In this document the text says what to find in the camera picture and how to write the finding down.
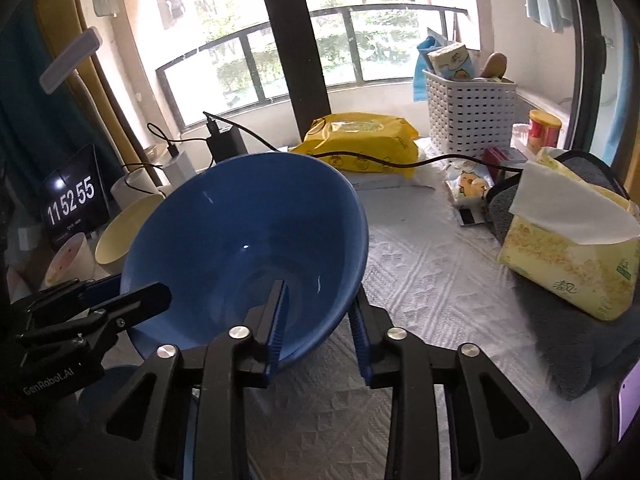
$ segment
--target silver screw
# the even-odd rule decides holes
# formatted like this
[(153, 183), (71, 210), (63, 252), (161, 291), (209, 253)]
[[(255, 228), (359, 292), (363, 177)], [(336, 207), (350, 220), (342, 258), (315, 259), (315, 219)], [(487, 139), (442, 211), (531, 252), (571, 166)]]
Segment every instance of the silver screw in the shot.
[(480, 355), (480, 349), (473, 343), (464, 343), (460, 347), (460, 351), (467, 357), (476, 357)]
[(233, 339), (244, 339), (250, 333), (251, 331), (247, 327), (239, 325), (229, 330), (229, 337), (232, 337)]
[(400, 328), (399, 326), (394, 326), (386, 331), (386, 336), (389, 339), (400, 341), (401, 339), (404, 339), (406, 337), (406, 330), (404, 328)]
[(173, 345), (162, 345), (158, 347), (156, 350), (156, 355), (161, 357), (162, 359), (168, 359), (169, 357), (173, 357), (175, 355), (175, 346)]

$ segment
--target purple phone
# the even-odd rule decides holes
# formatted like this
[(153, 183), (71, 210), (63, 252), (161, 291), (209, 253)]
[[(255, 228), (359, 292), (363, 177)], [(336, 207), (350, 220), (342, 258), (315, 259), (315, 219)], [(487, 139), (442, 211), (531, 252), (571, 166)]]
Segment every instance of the purple phone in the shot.
[(614, 437), (617, 438), (617, 442), (622, 439), (625, 431), (631, 425), (638, 408), (640, 408), (640, 361), (622, 380), (618, 387), (618, 395), (614, 399), (613, 423)]

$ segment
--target white woven basket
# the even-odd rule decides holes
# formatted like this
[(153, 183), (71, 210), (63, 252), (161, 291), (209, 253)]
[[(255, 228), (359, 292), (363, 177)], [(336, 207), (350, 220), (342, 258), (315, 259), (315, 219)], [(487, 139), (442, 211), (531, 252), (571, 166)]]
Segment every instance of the white woven basket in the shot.
[(430, 135), (442, 153), (480, 156), (489, 146), (509, 147), (515, 83), (449, 81), (423, 72), (429, 93)]

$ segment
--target blue container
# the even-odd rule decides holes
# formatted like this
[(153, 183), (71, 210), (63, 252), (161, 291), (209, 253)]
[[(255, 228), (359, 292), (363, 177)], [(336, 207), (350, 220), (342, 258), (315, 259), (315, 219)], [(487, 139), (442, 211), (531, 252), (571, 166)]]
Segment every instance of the blue container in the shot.
[(286, 366), (340, 323), (367, 262), (367, 220), (351, 184), (306, 155), (238, 156), (173, 192), (136, 236), (120, 292), (169, 286), (169, 310), (129, 330), (144, 357), (161, 344), (208, 344), (289, 287)]

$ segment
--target yellow lid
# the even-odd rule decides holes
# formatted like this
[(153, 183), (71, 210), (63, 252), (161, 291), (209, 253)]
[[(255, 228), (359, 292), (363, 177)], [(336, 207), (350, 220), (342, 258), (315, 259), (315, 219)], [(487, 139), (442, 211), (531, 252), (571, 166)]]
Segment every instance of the yellow lid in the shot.
[(557, 128), (558, 130), (562, 128), (562, 121), (560, 119), (555, 115), (548, 114), (542, 110), (530, 111), (529, 119), (532, 119), (543, 126), (548, 126), (549, 128)]

